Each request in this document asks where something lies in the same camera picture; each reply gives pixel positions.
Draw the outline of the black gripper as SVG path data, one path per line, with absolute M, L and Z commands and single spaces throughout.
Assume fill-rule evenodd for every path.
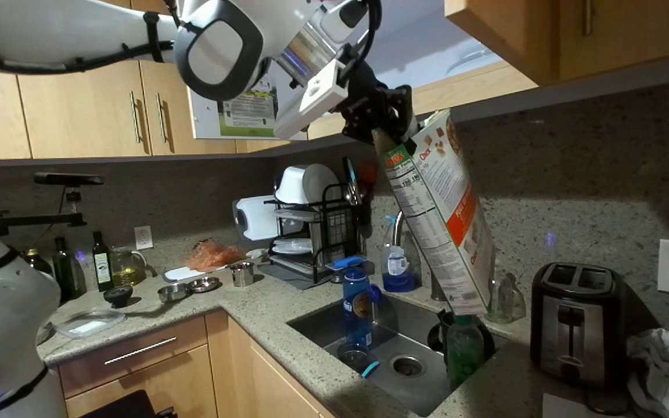
M 348 99 L 340 106 L 343 136 L 358 143 L 371 143 L 375 130 L 402 143 L 413 127 L 412 89 L 385 86 L 366 63 L 348 72 Z

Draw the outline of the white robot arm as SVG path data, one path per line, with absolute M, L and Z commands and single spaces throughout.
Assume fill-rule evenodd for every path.
M 251 94 L 268 70 L 291 77 L 271 118 L 291 137 L 325 113 L 366 143 L 413 130 L 412 92 L 366 65 L 380 0 L 165 0 L 141 13 L 116 0 L 0 0 L 0 74 L 55 82 L 122 62 L 171 63 L 186 89 L 214 103 Z M 38 330 L 60 300 L 54 279 L 0 241 L 0 418 L 64 418 L 57 377 Z

